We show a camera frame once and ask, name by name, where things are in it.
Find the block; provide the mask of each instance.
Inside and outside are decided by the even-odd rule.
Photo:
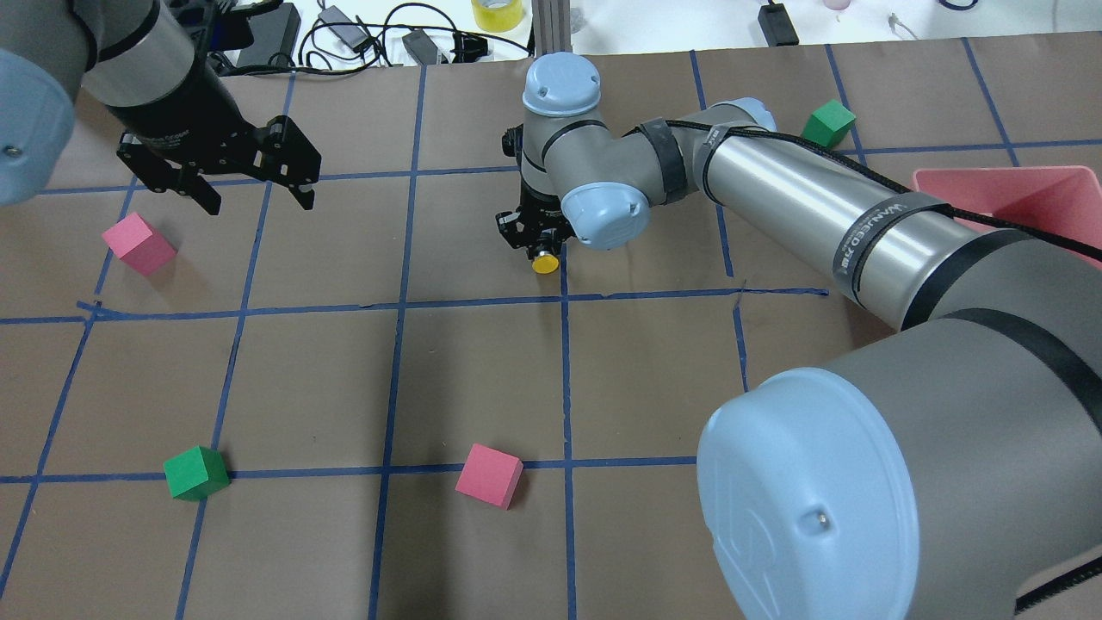
[[[164,461],[164,477],[172,497],[188,502],[197,502],[229,486],[222,455],[202,446]]]
[[[176,248],[137,213],[127,215],[102,235],[111,251],[142,275],[149,275],[172,260]]]
[[[467,463],[463,464],[463,472],[455,490],[464,496],[471,496],[501,510],[509,510],[512,492],[517,490],[520,471],[525,465],[520,459],[482,444],[471,447]]]
[[[801,135],[821,146],[833,149],[842,141],[842,138],[845,138],[845,132],[853,127],[856,120],[857,117],[845,109],[845,106],[831,99],[827,105],[811,112],[811,118],[803,126]]]

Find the pink container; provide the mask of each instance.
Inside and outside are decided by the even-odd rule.
[[[915,171],[911,184],[958,208],[1102,247],[1102,186],[1094,171],[1083,165],[923,168]],[[1098,260],[1083,260],[1102,269]]]

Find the gray robot arm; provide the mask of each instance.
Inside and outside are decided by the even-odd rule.
[[[1028,577],[1102,544],[1102,272],[780,139],[757,101],[614,139],[599,95],[591,63],[543,56],[504,140],[521,200],[498,228],[538,271],[703,191],[903,329],[705,426],[701,503],[749,620],[1008,620]]]
[[[206,0],[177,4],[212,20],[217,11]],[[214,215],[222,199],[203,175],[241,172],[311,208],[321,155],[287,116],[260,128],[245,120],[198,39],[201,48],[161,0],[6,0],[0,204],[45,186],[83,85],[126,126],[118,155],[151,191],[190,196]]]

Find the white surface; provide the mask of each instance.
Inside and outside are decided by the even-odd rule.
[[[318,13],[315,0],[292,0],[302,14],[305,32]],[[518,43],[528,42],[531,0],[525,4],[525,19],[514,30],[499,33]],[[966,3],[966,0],[955,0]],[[328,0],[349,18],[382,22],[387,12],[399,4],[379,0]],[[477,31],[469,0],[429,0],[445,11],[461,30]],[[585,23],[573,36],[574,51],[582,54],[641,54],[721,47],[760,47],[765,37],[757,23],[758,8],[765,0],[573,0]],[[901,28],[892,32],[888,15],[895,13],[919,39],[954,36],[994,36],[1039,32],[1102,30],[1102,0],[980,0],[970,11],[951,11],[936,0],[853,0],[850,8],[833,11],[823,0],[785,2],[801,43],[852,43],[909,39]],[[443,18],[419,8],[402,9],[398,23],[446,25]],[[430,33],[443,50],[452,48],[446,32]],[[388,50],[395,64],[409,63],[401,45],[401,31],[388,35]],[[317,41],[347,54],[329,34]],[[491,41],[491,59],[519,58],[523,52]]]

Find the light blue cap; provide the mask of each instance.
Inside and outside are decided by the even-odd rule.
[[[631,185],[608,181],[568,192],[562,213],[577,239],[594,249],[619,247],[638,237],[650,222],[647,196]]]
[[[720,407],[696,458],[704,521],[747,620],[903,620],[918,510],[899,446],[853,384],[781,373]]]
[[[0,50],[0,205],[46,186],[74,119],[73,101],[53,76]]]
[[[541,116],[585,113],[601,100],[601,74],[588,59],[555,52],[540,56],[528,67],[525,107]]]
[[[750,115],[754,122],[768,129],[769,131],[777,130],[777,120],[773,118],[773,112],[765,107],[759,99],[754,97],[743,97],[741,99],[731,99],[730,101],[720,101],[715,104],[716,106],[735,106],[736,108]]]

